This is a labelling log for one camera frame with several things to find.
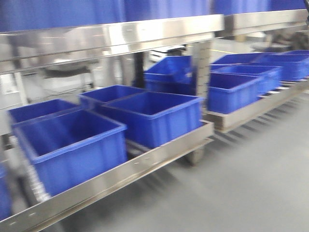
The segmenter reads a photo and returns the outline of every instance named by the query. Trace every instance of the epoxy floor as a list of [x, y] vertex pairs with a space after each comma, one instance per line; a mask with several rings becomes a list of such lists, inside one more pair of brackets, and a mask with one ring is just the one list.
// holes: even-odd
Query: epoxy floor
[[[231, 41], [214, 47], [250, 51]], [[197, 166], [175, 161], [66, 218], [64, 231], [308, 232], [308, 116], [309, 95], [301, 94], [216, 133]]]

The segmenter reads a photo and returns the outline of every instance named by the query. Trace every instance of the metal shelf edge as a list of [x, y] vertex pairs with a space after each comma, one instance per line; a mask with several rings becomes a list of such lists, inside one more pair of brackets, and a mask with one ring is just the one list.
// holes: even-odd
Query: metal shelf edge
[[38, 232], [154, 172], [172, 161], [204, 146], [214, 133], [212, 122], [160, 147], [150, 150], [114, 169], [71, 188], [45, 202], [0, 222], [0, 231]]

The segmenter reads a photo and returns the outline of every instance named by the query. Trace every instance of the metal support post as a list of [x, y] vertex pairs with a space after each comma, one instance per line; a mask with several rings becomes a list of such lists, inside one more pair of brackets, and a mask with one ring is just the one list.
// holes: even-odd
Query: metal support post
[[[193, 56], [193, 67], [196, 78], [196, 95], [204, 98], [202, 103], [202, 114], [206, 114], [208, 83], [210, 79], [210, 48], [211, 42], [204, 41], [189, 45], [188, 53]], [[186, 156], [191, 165], [196, 165], [201, 161], [204, 155], [204, 147], [201, 147]]]

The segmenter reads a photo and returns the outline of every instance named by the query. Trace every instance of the blue plastic bin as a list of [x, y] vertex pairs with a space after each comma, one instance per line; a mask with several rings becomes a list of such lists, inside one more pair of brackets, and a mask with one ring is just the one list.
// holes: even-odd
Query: blue plastic bin
[[43, 119], [46, 116], [58, 116], [72, 111], [79, 110], [81, 107], [62, 99], [35, 103], [9, 110], [12, 127], [20, 124], [27, 124], [33, 119]]
[[262, 78], [259, 84], [259, 94], [265, 94], [281, 85], [282, 67], [277, 66], [231, 65], [213, 72], [259, 76]]
[[213, 64], [248, 64], [255, 59], [263, 56], [265, 53], [245, 53], [245, 54], [229, 54], [216, 60]]
[[309, 57], [307, 55], [266, 55], [252, 64], [282, 66], [282, 81], [298, 81], [309, 74]]
[[165, 57], [144, 72], [145, 79], [192, 83], [191, 56]]
[[6, 183], [6, 171], [0, 163], [0, 221], [11, 216], [12, 201]]
[[21, 148], [52, 196], [126, 161], [126, 126], [79, 110], [16, 127]]
[[269, 11], [305, 9], [303, 0], [269, 0]]
[[307, 55], [309, 57], [309, 50], [295, 50], [295, 51], [288, 51], [283, 53], [278, 53], [278, 55]]
[[79, 99], [83, 108], [93, 109], [96, 105], [143, 92], [145, 90], [142, 88], [115, 85], [82, 93], [79, 95]]
[[126, 21], [176, 18], [210, 13], [208, 0], [125, 0]]
[[202, 98], [146, 92], [96, 109], [128, 126], [126, 138], [149, 148], [165, 144], [201, 126]]
[[212, 73], [208, 110], [229, 114], [258, 100], [261, 77]]
[[191, 57], [165, 57], [144, 73], [146, 89], [155, 92], [194, 95]]
[[211, 64], [210, 65], [210, 70], [211, 72], [214, 71], [214, 70], [217, 70], [217, 69], [220, 69], [220, 68], [224, 68], [226, 66], [229, 66], [230, 64]]
[[194, 95], [195, 86], [193, 84], [184, 84], [169, 81], [158, 81], [145, 79], [146, 89], [153, 92], [176, 93], [185, 95]]

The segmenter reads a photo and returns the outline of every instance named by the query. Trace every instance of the metal rack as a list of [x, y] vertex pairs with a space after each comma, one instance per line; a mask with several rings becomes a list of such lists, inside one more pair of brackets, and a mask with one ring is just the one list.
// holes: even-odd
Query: metal rack
[[[209, 41], [216, 37], [305, 25], [306, 10], [207, 15], [140, 22], [94, 25], [77, 28], [20, 31], [0, 34], [0, 74], [74, 64], [157, 47], [194, 44], [194, 65], [198, 68], [197, 93], [205, 97], [209, 77]], [[284, 83], [258, 102], [229, 115], [208, 112], [216, 129], [232, 130], [307, 89], [308, 80]], [[0, 222], [0, 231], [38, 232], [78, 210], [104, 198], [168, 163], [211, 142], [214, 124], [203, 126], [47, 201]]]
[[284, 104], [308, 88], [308, 79], [303, 79], [299, 82], [283, 82], [281, 87], [261, 96], [261, 99], [253, 104], [245, 106], [227, 115], [216, 112], [208, 112], [205, 119], [214, 122], [216, 130], [224, 133], [229, 132]]
[[0, 231], [40, 231], [209, 143], [213, 123], [152, 149], [0, 223]]

